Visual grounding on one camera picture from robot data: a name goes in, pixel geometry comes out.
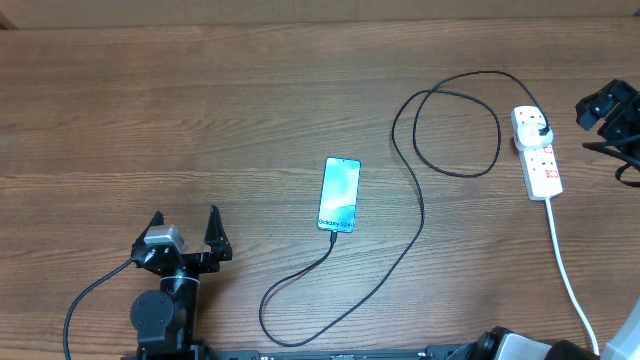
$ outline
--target phone screen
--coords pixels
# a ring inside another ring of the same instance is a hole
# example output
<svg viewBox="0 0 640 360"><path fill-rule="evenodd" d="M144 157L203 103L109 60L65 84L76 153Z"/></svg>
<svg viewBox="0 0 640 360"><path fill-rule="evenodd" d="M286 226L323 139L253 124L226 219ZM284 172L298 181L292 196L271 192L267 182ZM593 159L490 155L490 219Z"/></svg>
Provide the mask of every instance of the phone screen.
<svg viewBox="0 0 640 360"><path fill-rule="evenodd" d="M328 158L324 168L318 228L353 232L360 181L360 161Z"/></svg>

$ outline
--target power strip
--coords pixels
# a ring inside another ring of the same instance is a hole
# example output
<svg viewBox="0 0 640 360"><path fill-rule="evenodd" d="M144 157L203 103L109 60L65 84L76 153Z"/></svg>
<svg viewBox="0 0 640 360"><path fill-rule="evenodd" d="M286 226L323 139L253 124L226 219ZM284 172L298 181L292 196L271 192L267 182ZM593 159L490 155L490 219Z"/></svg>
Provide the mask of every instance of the power strip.
<svg viewBox="0 0 640 360"><path fill-rule="evenodd" d="M538 136L537 131L527 135L526 138L522 136L523 133L529 134L528 130L532 128L530 125L532 122L544 124L540 119L542 119L542 114L534 106L519 106L511 113L513 133L515 134L514 141L520 155L524 182L527 186L529 199L535 201L542 201L562 193L562 182L553 147L551 143L545 144L550 140L548 138L535 139L534 137Z"/></svg>
<svg viewBox="0 0 640 360"><path fill-rule="evenodd" d="M511 123L513 124L514 133L513 140L520 155L522 174L524 175L524 182L527 186L529 199L544 201L545 203L549 218L553 252L556 257L556 262L558 263L560 276L562 277L564 286L567 288L571 303L580 316L587 330L587 334L591 339L593 353L599 355L596 335L573 293L560 254L560 245L558 245L556 225L553 219L553 210L551 209L551 198L562 193L562 183L560 182L560 173L558 172L556 157L553 153L553 147L551 146L553 133L549 131L547 135L540 135L538 131L538 128L543 126L543 122L542 113L535 106L519 106L513 109L511 113Z"/></svg>

